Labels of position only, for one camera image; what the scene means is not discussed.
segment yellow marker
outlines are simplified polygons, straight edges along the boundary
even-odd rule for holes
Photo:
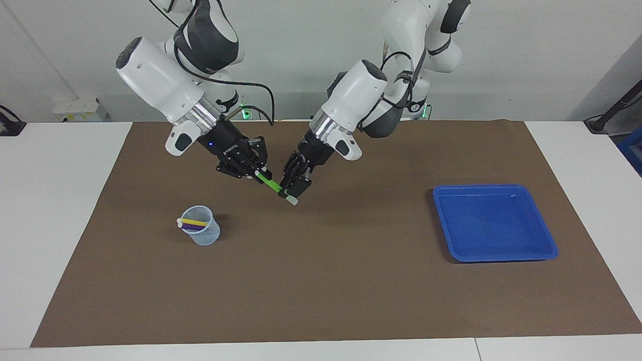
[[[191,225],[200,225],[201,227],[207,227],[207,222],[201,222],[199,220],[192,220],[187,218],[179,218],[176,220],[176,223],[185,223]]]

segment plastic cup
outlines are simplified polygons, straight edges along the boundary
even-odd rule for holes
[[[207,226],[205,226],[205,228],[201,229],[200,231],[181,229],[183,232],[187,233],[187,235],[192,237],[197,245],[210,245],[214,243],[221,235],[221,227],[214,220],[214,215],[212,214],[211,209],[209,209],[208,207],[190,207],[187,211],[183,212],[181,218],[199,220],[201,222],[207,223]]]

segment green marker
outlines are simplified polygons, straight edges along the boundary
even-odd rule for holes
[[[274,189],[275,192],[280,192],[283,188],[279,185],[279,183],[276,183],[272,179],[267,179],[261,172],[256,171],[256,176],[259,177],[263,181],[263,183],[267,184],[270,188]]]
[[[256,174],[256,177],[258,177],[258,179],[261,179],[261,180],[263,181],[263,183],[267,184],[267,185],[268,185],[270,188],[272,188],[275,192],[280,193],[280,192],[281,192],[281,190],[283,190],[283,187],[281,187],[281,186],[279,185],[279,183],[276,183],[276,182],[275,182],[274,180],[272,180],[272,179],[267,179],[263,174],[261,174],[261,172],[259,172],[259,171],[255,171],[255,172],[254,172],[254,174]],[[288,202],[292,203],[294,206],[296,206],[296,205],[297,205],[297,203],[299,203],[299,200],[298,200],[298,199],[296,199],[295,197],[291,196],[291,195],[288,195],[288,196],[286,197],[286,200],[287,200]]]

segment green light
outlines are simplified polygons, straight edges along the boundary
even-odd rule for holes
[[[252,119],[252,111],[250,109],[243,109],[241,113],[243,114],[243,119]]]

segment white wall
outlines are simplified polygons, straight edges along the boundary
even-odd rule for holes
[[[20,38],[2,31],[0,101],[11,94],[16,112],[47,121],[47,97],[70,93],[63,80],[78,96],[100,98],[116,120],[161,119],[114,71],[134,37],[161,41],[173,33],[145,0],[3,1],[46,60],[26,60],[33,55],[16,50]],[[238,80],[271,86],[279,118],[307,118],[337,72],[360,58],[380,62],[378,20],[388,0],[223,3],[247,49],[245,61],[230,71]],[[566,119],[642,33],[641,17],[640,0],[473,0],[470,21],[455,35],[464,51],[461,66],[433,77],[433,117]],[[42,65],[48,62],[62,80]],[[266,104],[260,90],[248,97]]]
[[[640,80],[642,80],[642,35],[591,89],[566,120],[583,120],[603,114]],[[607,123],[605,130],[610,134],[617,134],[631,132],[638,127],[642,127],[642,101],[617,113]]]

